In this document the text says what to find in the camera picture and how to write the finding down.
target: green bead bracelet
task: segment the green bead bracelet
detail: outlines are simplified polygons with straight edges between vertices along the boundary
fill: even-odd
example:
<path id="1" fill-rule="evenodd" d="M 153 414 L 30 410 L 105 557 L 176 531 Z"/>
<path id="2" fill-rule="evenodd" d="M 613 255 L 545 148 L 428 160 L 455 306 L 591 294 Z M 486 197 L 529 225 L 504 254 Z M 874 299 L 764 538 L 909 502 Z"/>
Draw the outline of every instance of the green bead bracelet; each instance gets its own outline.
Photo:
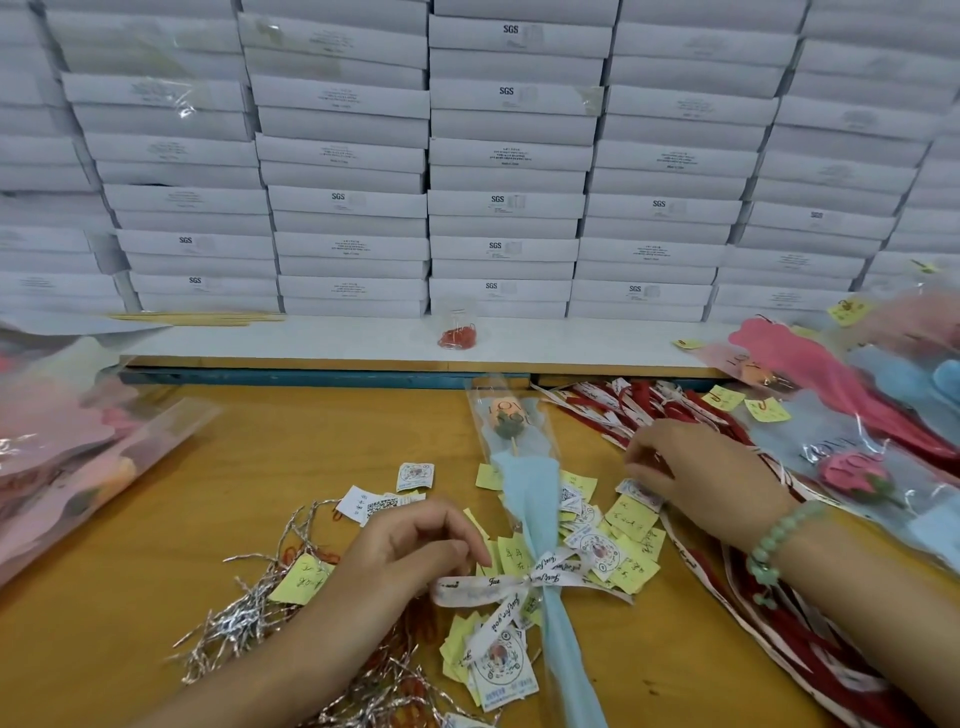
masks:
<path id="1" fill-rule="evenodd" d="M 756 604 L 777 609 L 777 602 L 771 597 L 771 593 L 773 587 L 780 581 L 780 570 L 770 565 L 770 557 L 801 523 L 824 513 L 826 508 L 819 500 L 808 500 L 802 503 L 793 513 L 777 521 L 770 529 L 770 533 L 760 539 L 756 548 L 750 552 L 747 557 L 747 568 L 756 579 L 756 583 L 765 588 L 763 594 L 754 595 Z"/>

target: hand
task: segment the hand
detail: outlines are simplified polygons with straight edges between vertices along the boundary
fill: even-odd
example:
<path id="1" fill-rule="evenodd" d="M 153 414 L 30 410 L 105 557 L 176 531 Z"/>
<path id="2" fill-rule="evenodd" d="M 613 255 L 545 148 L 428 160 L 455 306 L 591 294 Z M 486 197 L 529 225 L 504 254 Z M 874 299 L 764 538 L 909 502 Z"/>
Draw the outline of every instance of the hand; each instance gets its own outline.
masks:
<path id="1" fill-rule="evenodd" d="M 744 552 L 797 507 L 759 457 L 707 425 L 657 420 L 636 432 L 624 460 L 631 478 Z"/>
<path id="2" fill-rule="evenodd" d="M 442 576 L 491 566 L 483 536 L 457 506 L 431 498 L 373 516 L 317 595 L 276 637 L 304 669 L 322 671 L 317 710 L 347 685 L 407 603 Z"/>

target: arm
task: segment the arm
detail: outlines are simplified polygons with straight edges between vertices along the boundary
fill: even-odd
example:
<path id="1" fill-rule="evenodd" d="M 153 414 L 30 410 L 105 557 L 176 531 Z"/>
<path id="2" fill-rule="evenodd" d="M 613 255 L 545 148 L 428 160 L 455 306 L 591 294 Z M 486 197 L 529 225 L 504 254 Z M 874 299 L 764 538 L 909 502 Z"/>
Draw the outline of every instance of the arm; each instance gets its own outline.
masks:
<path id="1" fill-rule="evenodd" d="M 489 566 L 483 537 L 442 498 L 374 516 L 317 595 L 249 655 L 130 728 L 289 728 L 347 686 L 433 580 Z"/>
<path id="2" fill-rule="evenodd" d="M 664 420 L 644 427 L 626 462 L 631 477 L 745 553 L 797 507 L 758 457 L 705 425 Z M 861 544 L 833 516 L 802 523 L 772 562 L 941 728 L 960 726 L 956 602 Z"/>

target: white shelf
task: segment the white shelf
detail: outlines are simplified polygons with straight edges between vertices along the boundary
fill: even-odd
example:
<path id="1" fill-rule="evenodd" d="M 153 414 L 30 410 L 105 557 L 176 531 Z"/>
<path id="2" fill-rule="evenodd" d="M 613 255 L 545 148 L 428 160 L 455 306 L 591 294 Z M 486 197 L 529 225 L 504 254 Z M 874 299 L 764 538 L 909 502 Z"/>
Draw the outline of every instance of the white shelf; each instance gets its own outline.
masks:
<path id="1" fill-rule="evenodd" d="M 480 319 L 466 352 L 437 346 L 426 319 L 290 316 L 245 328 L 166 328 L 122 354 L 153 366 L 532 374 L 716 376 L 671 343 L 725 337 L 734 327 L 596 319 Z"/>

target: ribbon bow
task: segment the ribbon bow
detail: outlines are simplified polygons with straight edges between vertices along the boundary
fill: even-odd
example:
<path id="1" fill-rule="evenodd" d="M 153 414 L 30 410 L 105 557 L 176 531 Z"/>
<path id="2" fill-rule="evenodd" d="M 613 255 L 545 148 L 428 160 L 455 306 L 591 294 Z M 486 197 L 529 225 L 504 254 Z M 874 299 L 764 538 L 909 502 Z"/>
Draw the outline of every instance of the ribbon bow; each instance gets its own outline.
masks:
<path id="1" fill-rule="evenodd" d="M 577 555 L 580 561 L 569 561 Z M 585 553 L 561 546 L 556 551 L 543 554 L 533 570 L 525 576 L 445 577 L 431 585 L 430 597 L 438 606 L 448 608 L 479 607 L 500 602 L 491 617 L 467 640 L 462 664 L 471 665 L 493 646 L 511 621 L 519 621 L 527 595 L 536 587 L 586 587 L 616 596 L 628 604 L 634 603 L 629 595 L 589 581 L 587 573 L 592 567 L 593 562 Z"/>

